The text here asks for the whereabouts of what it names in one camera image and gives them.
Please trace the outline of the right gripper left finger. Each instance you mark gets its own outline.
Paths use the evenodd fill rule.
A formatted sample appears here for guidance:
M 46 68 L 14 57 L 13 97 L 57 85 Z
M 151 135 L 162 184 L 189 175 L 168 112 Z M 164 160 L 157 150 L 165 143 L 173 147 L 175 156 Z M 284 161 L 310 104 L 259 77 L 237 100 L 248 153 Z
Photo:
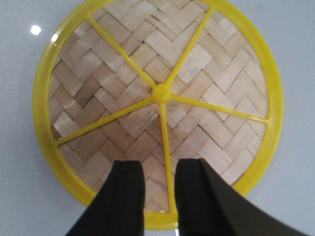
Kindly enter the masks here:
M 139 161 L 115 161 L 69 236 L 144 235 L 144 173 Z

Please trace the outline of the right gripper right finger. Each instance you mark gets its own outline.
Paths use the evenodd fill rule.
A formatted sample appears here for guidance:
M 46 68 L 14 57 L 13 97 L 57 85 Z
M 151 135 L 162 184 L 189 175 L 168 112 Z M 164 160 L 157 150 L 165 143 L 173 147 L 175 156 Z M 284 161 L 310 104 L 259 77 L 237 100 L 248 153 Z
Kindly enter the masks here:
M 242 197 L 205 161 L 180 159 L 175 200 L 182 236 L 302 236 Z

